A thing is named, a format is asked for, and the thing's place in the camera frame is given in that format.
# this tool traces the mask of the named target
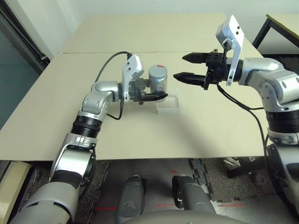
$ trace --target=metal canister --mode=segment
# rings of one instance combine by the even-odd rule
[[[167,68],[156,64],[149,68],[150,92],[166,92]]]

